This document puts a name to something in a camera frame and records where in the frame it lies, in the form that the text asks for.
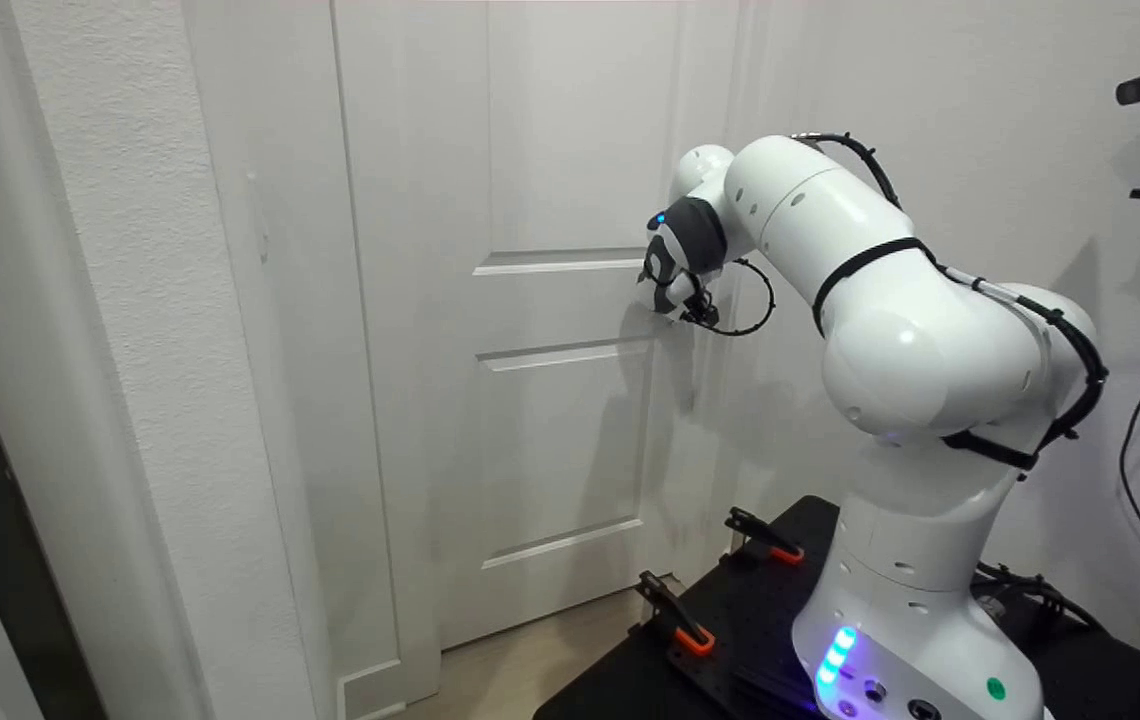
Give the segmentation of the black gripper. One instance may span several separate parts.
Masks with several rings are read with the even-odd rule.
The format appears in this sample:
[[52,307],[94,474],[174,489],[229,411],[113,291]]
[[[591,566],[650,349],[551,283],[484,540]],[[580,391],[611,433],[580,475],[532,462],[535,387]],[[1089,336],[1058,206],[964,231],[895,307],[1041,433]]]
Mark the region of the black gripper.
[[646,239],[641,283],[650,287],[650,307],[659,317],[683,317],[686,302],[695,296],[695,282],[686,267],[680,267],[664,239]]

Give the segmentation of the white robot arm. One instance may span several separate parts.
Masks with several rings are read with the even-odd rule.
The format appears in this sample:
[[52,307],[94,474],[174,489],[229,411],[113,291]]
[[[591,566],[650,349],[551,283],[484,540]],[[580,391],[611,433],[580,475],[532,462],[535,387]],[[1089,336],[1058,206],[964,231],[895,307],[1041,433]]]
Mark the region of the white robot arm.
[[1099,406],[1091,317],[960,272],[899,201],[806,136],[680,157],[641,282],[686,324],[708,282],[762,257],[823,342],[823,391],[879,481],[841,499],[793,651],[823,720],[1053,720],[1041,671],[970,601],[993,521],[1041,451]]

